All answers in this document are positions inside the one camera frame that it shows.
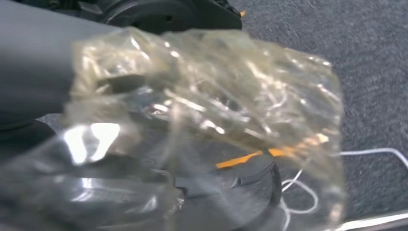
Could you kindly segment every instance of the metal rod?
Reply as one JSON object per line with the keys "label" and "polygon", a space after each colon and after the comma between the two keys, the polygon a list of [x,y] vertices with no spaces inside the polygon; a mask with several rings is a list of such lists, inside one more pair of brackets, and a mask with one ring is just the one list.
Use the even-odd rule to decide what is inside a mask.
{"label": "metal rod", "polygon": [[383,231],[404,225],[408,225],[408,210],[345,222],[334,231]]}

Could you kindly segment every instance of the white string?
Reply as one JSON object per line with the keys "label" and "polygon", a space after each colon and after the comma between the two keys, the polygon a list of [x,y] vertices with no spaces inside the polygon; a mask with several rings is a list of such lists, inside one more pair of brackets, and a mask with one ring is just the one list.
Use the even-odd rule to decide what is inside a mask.
{"label": "white string", "polygon": [[[394,149],[394,148],[376,148],[376,149],[368,149],[368,150],[362,150],[362,151],[347,151],[347,152],[341,152],[339,154],[334,154],[334,156],[339,156],[339,155],[353,156],[353,155],[366,155],[366,154],[378,154],[378,153],[394,154],[396,157],[398,157],[401,160],[401,162],[408,169],[408,159],[402,153],[400,153],[397,149]],[[293,179],[284,180],[282,182],[282,186],[287,184],[286,186],[283,187],[282,193],[288,190],[288,188],[290,188],[292,185],[296,184],[299,187],[301,187],[303,190],[305,190],[313,198],[313,201],[314,201],[313,206],[305,210],[291,209],[286,205],[286,202],[282,195],[282,198],[280,200],[281,201],[280,207],[284,211],[285,216],[286,216],[286,220],[285,220],[285,223],[282,229],[283,231],[286,231],[289,227],[289,224],[291,222],[291,214],[310,214],[318,207],[318,204],[319,204],[319,198],[317,194],[309,186],[307,186],[306,184],[298,180],[302,172],[303,172],[303,169],[299,170]]]}

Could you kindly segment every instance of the gray carpet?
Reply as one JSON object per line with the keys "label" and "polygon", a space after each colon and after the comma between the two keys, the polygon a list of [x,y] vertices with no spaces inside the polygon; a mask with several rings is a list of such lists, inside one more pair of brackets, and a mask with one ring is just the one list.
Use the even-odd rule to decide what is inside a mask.
{"label": "gray carpet", "polygon": [[[407,0],[233,0],[252,36],[333,63],[345,103],[343,149],[408,154]],[[45,118],[56,126],[54,116]],[[344,158],[346,218],[408,209],[408,170],[390,154]]]}

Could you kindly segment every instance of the gray hose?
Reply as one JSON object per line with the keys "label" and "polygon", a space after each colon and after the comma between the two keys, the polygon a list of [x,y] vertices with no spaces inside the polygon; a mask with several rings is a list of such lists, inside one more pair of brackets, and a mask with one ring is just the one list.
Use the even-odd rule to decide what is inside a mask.
{"label": "gray hose", "polygon": [[0,0],[0,129],[61,112],[74,75],[72,44],[116,29]]}

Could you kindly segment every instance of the clear plastic wrap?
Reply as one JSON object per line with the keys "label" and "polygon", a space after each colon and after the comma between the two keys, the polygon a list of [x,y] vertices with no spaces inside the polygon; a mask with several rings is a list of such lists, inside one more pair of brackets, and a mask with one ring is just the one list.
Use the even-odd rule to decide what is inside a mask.
{"label": "clear plastic wrap", "polygon": [[[7,178],[19,182],[11,194],[40,198],[21,192],[22,204],[56,204],[53,216],[87,231],[318,231],[339,222],[342,103],[327,61],[240,31],[128,28],[78,44],[75,70],[71,127],[4,170],[21,176]],[[41,183],[21,186],[28,169]],[[109,201],[102,209],[98,194]]]}

